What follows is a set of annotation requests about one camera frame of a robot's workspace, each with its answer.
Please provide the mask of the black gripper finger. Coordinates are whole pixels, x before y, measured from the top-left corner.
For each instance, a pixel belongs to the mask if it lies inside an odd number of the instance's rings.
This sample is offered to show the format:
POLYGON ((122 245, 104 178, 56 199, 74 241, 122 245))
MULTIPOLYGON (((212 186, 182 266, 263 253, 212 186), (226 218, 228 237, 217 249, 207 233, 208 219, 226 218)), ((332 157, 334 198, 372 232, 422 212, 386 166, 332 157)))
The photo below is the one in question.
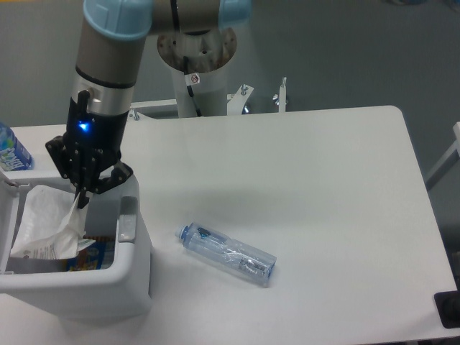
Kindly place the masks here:
POLYGON ((83 192, 102 194, 111 190, 118 185, 125 183, 134 171, 127 164, 118 162, 113 166, 110 176, 100 178, 101 173, 98 171, 88 171, 83 180, 83 192))
POLYGON ((54 137, 45 144, 45 148, 61 177, 69 179, 75 187, 74 200, 78 209, 83 209, 89 203, 87 194, 91 191, 94 173, 89 151, 67 135, 54 137))

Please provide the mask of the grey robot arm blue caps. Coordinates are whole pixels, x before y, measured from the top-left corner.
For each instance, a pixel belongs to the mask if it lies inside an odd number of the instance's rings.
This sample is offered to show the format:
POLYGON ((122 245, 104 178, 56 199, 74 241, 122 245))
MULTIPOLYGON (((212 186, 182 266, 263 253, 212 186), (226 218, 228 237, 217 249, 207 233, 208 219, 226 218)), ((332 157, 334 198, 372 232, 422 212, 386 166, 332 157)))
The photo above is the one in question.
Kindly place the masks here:
POLYGON ((193 81, 224 66, 236 43, 233 26, 246 22, 250 1, 85 1, 75 79, 65 133, 46 144, 60 175, 84 208, 90 194, 125 183, 121 141, 146 39, 157 35, 165 62, 193 81))

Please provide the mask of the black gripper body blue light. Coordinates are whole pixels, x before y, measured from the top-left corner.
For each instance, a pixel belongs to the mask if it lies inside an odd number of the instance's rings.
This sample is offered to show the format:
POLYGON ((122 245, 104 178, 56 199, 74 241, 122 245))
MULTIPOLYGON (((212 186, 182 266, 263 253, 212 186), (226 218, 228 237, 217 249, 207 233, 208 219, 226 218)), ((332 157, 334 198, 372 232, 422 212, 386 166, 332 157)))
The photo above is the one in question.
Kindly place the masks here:
POLYGON ((100 178, 105 178, 110 176, 113 166, 121 162, 121 141, 128 113, 96 114, 88 109, 90 100, 88 90, 78 92, 77 99, 70 100, 64 135, 89 151, 94 171, 101 173, 100 178))

